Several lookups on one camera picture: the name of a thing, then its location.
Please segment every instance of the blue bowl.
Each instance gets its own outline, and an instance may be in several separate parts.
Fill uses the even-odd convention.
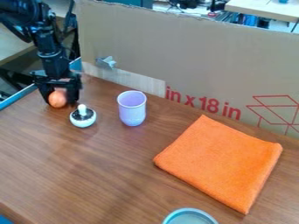
[[[195,208],[181,208],[170,213],[163,224],[218,224],[208,213]]]

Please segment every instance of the bowl rim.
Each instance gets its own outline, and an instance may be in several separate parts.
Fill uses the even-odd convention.
[[[178,217],[181,214],[186,214],[186,213],[204,215],[211,223],[218,224],[218,222],[210,214],[192,207],[179,208],[178,210],[173,211],[172,213],[167,215],[167,217],[163,221],[163,224],[169,224],[170,221],[172,221],[174,218]]]

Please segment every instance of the table surface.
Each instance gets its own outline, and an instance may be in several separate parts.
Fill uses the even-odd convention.
[[[299,0],[289,0],[288,3],[279,3],[279,0],[230,0],[226,11],[295,22],[299,18]]]
[[[154,95],[148,95],[146,121],[130,128],[118,119],[115,101],[127,89],[85,77],[80,102],[99,115],[87,129],[69,122],[73,108],[50,108],[38,91],[3,110],[0,213],[16,223],[153,224],[195,207],[219,223],[299,222],[298,140]],[[284,148],[246,216],[152,163],[202,114]]]

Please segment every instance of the orange towel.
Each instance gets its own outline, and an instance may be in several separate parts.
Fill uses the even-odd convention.
[[[202,115],[154,162],[247,214],[281,153],[278,143],[248,136]]]

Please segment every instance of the ceramic cup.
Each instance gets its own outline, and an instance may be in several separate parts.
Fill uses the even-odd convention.
[[[119,116],[128,126],[138,126],[146,117],[147,97],[143,92],[129,90],[117,96]]]

